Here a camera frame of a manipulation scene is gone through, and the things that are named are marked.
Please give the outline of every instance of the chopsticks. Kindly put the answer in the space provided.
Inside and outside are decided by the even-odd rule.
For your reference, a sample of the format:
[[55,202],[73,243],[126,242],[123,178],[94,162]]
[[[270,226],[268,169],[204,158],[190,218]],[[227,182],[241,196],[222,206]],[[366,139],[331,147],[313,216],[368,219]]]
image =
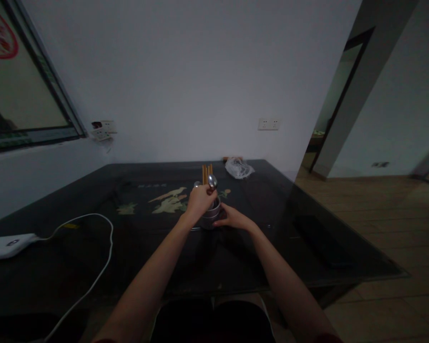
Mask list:
[[202,166],[202,184],[208,184],[208,175],[213,174],[213,164]]

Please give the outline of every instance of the hand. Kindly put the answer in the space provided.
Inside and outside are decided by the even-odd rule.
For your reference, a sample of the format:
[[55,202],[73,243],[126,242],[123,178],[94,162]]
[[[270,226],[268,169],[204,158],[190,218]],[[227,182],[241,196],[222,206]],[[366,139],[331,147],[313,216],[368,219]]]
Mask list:
[[210,186],[200,185],[192,189],[189,195],[189,201],[187,204],[186,216],[190,218],[194,224],[200,217],[208,210],[210,205],[215,201],[218,196],[218,192],[214,191],[208,195]]
[[221,207],[227,213],[227,218],[215,221],[213,223],[213,226],[227,225],[227,226],[231,226],[231,227],[236,228],[236,229],[242,229],[242,230],[247,230],[247,231],[250,231],[250,230],[254,229],[255,227],[257,227],[257,225],[256,225],[256,223],[254,223],[254,221],[252,221],[251,219],[246,217],[244,214],[237,211],[235,208],[230,207],[230,206],[226,205],[225,203],[221,203]]

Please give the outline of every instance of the white power bank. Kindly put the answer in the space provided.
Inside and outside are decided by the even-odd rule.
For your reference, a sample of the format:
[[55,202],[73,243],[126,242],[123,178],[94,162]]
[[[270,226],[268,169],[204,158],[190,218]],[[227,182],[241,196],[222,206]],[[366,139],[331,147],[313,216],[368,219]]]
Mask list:
[[34,233],[0,237],[0,260],[10,258],[36,241]]

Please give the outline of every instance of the white cable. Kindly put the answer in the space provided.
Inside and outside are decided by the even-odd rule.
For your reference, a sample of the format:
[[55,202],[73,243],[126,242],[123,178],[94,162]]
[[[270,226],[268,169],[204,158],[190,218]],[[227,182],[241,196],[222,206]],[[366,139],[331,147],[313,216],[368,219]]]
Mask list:
[[54,326],[54,329],[50,332],[50,334],[44,339],[44,342],[46,343],[51,337],[52,337],[52,335],[56,332],[56,330],[59,328],[59,326],[62,324],[62,322],[63,322],[63,320],[70,314],[70,312],[76,307],[76,305],[78,305],[80,302],[81,302],[81,300],[83,300],[85,297],[86,297],[86,295],[88,295],[89,294],[89,292],[90,291],[92,291],[92,288],[94,288],[94,286],[95,286],[95,284],[97,283],[97,281],[100,279],[100,277],[102,276],[102,274],[103,274],[103,272],[105,271],[105,269],[106,269],[106,267],[108,267],[108,264],[110,263],[110,260],[111,260],[111,253],[112,253],[112,250],[113,250],[113,230],[114,230],[114,227],[113,227],[113,223],[107,218],[107,217],[105,217],[104,215],[102,215],[102,214],[99,214],[99,213],[89,213],[89,214],[85,214],[85,215],[82,215],[82,216],[80,216],[80,217],[76,217],[76,218],[73,218],[73,219],[70,219],[68,222],[65,222],[64,224],[62,224],[62,225],[60,225],[55,231],[54,231],[54,233],[49,237],[49,238],[41,238],[41,239],[39,239],[39,241],[47,241],[48,239],[51,239],[52,237],[54,237],[54,235],[56,234],[56,232],[57,232],[57,230],[59,230],[62,226],[64,226],[65,224],[68,224],[69,222],[72,222],[72,221],[74,221],[74,220],[76,220],[76,219],[80,219],[80,218],[82,218],[82,217],[87,217],[87,216],[90,216],[90,215],[98,215],[98,216],[101,216],[102,218],[104,218],[104,219],[106,219],[107,220],[107,222],[108,223],[110,223],[110,225],[111,225],[111,233],[110,233],[110,253],[109,253],[109,255],[108,255],[108,260],[106,261],[106,264],[105,264],[105,266],[103,267],[103,269],[102,269],[102,271],[100,272],[100,274],[99,274],[99,276],[97,276],[97,279],[95,279],[95,281],[94,281],[94,283],[92,284],[92,286],[88,289],[88,291],[80,298],[80,299],[78,299],[78,301],[77,302],[75,302],[74,304],[73,304],[73,306],[72,307],[70,307],[70,309],[68,309],[68,311],[62,316],[62,318],[59,320],[59,322],[56,324],[56,326]]

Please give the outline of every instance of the white plastic bag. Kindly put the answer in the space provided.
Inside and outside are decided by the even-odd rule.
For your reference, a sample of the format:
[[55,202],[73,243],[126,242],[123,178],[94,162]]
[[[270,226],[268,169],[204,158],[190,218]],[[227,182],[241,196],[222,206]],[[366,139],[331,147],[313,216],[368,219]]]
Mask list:
[[229,157],[225,163],[225,169],[236,179],[244,179],[254,173],[254,168],[238,157]]

